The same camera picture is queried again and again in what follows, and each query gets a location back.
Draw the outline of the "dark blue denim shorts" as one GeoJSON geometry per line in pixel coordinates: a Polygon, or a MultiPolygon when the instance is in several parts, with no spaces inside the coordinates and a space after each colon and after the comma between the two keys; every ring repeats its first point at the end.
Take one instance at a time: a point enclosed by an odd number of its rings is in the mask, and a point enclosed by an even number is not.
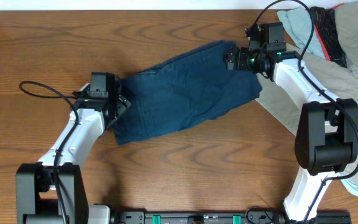
{"type": "Polygon", "coordinates": [[[234,44],[212,42],[123,79],[131,106],[114,126],[117,143],[189,129],[257,99],[256,75],[226,68],[224,56],[234,44]]]}

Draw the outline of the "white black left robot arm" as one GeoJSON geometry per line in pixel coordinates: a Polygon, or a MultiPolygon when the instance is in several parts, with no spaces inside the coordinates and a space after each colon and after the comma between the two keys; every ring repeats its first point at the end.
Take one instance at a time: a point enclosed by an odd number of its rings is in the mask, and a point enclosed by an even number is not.
{"type": "Polygon", "coordinates": [[[81,169],[96,140],[131,107],[120,78],[93,72],[91,81],[71,96],[39,82],[70,106],[67,125],[54,145],[35,163],[16,172],[18,223],[119,223],[109,205],[88,203],[81,169]]]}

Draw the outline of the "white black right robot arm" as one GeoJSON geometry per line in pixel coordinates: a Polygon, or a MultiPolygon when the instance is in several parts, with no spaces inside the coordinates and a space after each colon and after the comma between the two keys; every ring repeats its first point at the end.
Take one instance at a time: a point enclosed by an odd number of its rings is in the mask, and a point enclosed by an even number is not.
{"type": "Polygon", "coordinates": [[[351,223],[349,213],[319,212],[318,205],[332,181],[358,173],[358,104],[330,92],[302,54],[287,50],[282,23],[252,24],[246,36],[248,47],[227,51],[227,69],[263,75],[301,111],[294,146],[300,168],[273,223],[351,223]]]}

